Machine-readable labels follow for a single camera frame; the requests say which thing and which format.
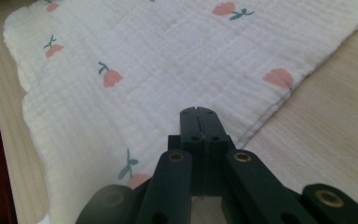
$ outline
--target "wooden table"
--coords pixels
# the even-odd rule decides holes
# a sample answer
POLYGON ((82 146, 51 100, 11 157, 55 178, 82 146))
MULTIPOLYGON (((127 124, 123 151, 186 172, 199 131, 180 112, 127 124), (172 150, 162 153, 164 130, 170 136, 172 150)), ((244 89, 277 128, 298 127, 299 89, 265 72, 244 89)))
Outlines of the wooden table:
MULTIPOLYGON (((32 2, 0 0, 0 125, 20 223, 41 220, 48 195, 43 163, 22 119, 25 92, 2 33, 9 13, 32 2)), ((304 80, 246 149, 290 189, 321 182, 358 202, 358 31, 304 80)), ((192 223, 223 220, 219 199, 194 202, 192 223)))

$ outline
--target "white muslin cloth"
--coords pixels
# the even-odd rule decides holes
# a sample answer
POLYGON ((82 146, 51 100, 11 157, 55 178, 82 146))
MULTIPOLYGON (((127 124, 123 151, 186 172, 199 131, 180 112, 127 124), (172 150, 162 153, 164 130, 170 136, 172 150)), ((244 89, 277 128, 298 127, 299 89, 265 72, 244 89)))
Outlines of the white muslin cloth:
POLYGON ((356 29, 350 0, 57 0, 12 13, 4 37, 46 166, 45 223, 75 223, 98 189, 151 176, 185 108, 214 110, 243 148, 356 29))

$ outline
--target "table surface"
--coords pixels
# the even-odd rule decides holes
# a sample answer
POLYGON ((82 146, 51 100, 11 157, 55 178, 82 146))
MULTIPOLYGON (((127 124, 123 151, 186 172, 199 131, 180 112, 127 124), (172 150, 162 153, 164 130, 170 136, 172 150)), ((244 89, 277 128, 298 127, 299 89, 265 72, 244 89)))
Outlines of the table surface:
MULTIPOLYGON (((6 17, 33 0, 0 0, 0 127, 20 223, 48 211, 44 165, 22 118, 25 91, 3 40, 6 17)), ((252 138, 256 153, 297 192, 308 184, 335 186, 358 202, 358 31, 307 77, 252 138)), ((192 223, 224 223, 218 198, 197 199, 192 223)))

